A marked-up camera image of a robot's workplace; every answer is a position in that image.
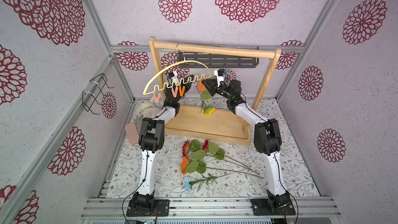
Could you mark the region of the yellow artificial flower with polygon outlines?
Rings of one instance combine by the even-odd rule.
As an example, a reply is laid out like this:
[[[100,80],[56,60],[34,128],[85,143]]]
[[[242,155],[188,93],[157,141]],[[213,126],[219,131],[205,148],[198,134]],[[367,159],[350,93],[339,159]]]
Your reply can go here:
[[[207,103],[207,100],[211,100],[213,96],[207,90],[204,90],[200,92],[200,98],[202,102],[201,112],[203,112],[203,115],[208,116],[214,113],[216,109],[211,104]]]

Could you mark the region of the wooden clothes rack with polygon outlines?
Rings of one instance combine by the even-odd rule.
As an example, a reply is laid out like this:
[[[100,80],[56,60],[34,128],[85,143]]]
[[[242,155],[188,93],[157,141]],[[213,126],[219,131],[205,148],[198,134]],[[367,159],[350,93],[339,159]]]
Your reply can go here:
[[[198,54],[211,54],[234,57],[264,58],[269,59],[269,63],[264,73],[262,82],[254,99],[252,108],[256,110],[262,100],[264,92],[275,70],[276,64],[282,53],[282,49],[275,47],[274,51],[249,50],[237,48],[223,48],[203,45],[178,44],[160,42],[154,36],[149,38],[149,47],[154,59],[157,74],[147,83],[145,90],[157,78],[164,87],[163,72],[172,66],[160,69],[160,49],[193,52]],[[170,135],[186,136],[190,138],[206,139],[210,138],[216,142],[226,142],[238,145],[250,145],[249,121],[233,114],[227,110],[215,110],[209,116],[199,113],[198,106],[182,105],[180,111],[174,119],[166,125],[166,132]]]

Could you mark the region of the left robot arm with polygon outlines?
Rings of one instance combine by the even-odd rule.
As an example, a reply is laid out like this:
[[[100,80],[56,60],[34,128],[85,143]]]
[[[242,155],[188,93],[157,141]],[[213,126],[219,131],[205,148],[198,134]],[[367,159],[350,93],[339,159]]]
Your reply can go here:
[[[190,90],[194,76],[190,75],[182,79],[180,85],[176,85],[175,77],[171,81],[173,86],[165,89],[166,99],[163,101],[161,110],[151,117],[143,118],[138,137],[138,144],[142,151],[142,167],[140,183],[132,195],[130,204],[135,208],[147,211],[154,210],[154,169],[159,151],[164,145],[165,125],[178,115],[180,110],[179,100]]]

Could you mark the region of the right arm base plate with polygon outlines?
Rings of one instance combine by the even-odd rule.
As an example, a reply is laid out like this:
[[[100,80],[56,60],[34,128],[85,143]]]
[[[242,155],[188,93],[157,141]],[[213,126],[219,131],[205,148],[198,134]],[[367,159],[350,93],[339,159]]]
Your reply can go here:
[[[255,216],[295,216],[294,204],[290,199],[251,199]]]

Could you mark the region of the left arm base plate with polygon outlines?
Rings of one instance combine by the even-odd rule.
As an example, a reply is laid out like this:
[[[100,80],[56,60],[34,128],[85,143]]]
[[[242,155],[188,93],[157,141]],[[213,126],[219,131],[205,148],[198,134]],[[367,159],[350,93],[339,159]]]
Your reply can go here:
[[[139,203],[131,200],[127,207],[127,217],[167,217],[170,210],[170,200],[150,200],[149,203]]]

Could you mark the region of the yellow wavy clothes hanger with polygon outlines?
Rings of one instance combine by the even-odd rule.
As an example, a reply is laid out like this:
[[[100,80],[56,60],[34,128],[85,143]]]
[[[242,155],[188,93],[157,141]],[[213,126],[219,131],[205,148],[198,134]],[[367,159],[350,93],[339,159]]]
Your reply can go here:
[[[210,71],[210,68],[205,65],[204,63],[200,61],[190,61],[183,59],[182,61],[178,61],[176,63],[170,64],[169,66],[160,69],[161,66],[161,59],[160,59],[160,49],[166,49],[166,50],[174,50],[175,52],[181,51],[183,53],[186,52],[195,52],[195,53],[201,53],[201,54],[218,54],[218,48],[216,47],[210,47],[210,46],[203,46],[203,45],[189,45],[189,44],[175,44],[175,43],[165,43],[165,42],[159,42],[156,41],[154,37],[151,37],[149,40],[149,46],[151,49],[152,57],[154,58],[154,65],[155,69],[157,71],[157,74],[153,76],[152,79],[149,80],[147,85],[144,88],[143,95],[149,95],[151,93],[155,93],[156,91],[164,91],[166,88],[172,88],[173,85],[180,86],[184,85],[187,83],[192,83],[195,81],[201,81],[205,79],[209,79],[212,76],[212,73]],[[163,74],[164,72],[167,72],[168,70],[172,69],[175,66],[179,66],[181,64],[185,63],[196,63],[204,68],[207,69],[208,71],[208,76],[205,76],[205,74],[202,74],[201,76],[195,76],[193,78],[188,78],[188,79],[183,79],[178,77],[178,73],[175,71],[173,73],[173,76],[171,77],[171,84],[169,82],[165,82],[163,80]]]

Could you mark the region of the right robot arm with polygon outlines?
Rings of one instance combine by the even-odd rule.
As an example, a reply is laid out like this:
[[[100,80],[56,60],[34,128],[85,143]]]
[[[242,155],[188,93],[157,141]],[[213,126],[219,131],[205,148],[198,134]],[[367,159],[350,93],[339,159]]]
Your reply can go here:
[[[280,166],[282,138],[278,121],[265,118],[247,105],[238,80],[232,80],[226,85],[217,79],[209,79],[202,81],[202,84],[210,95],[218,94],[226,98],[228,109],[254,128],[254,146],[257,152],[266,157],[268,208],[275,213],[283,207],[293,206]]]

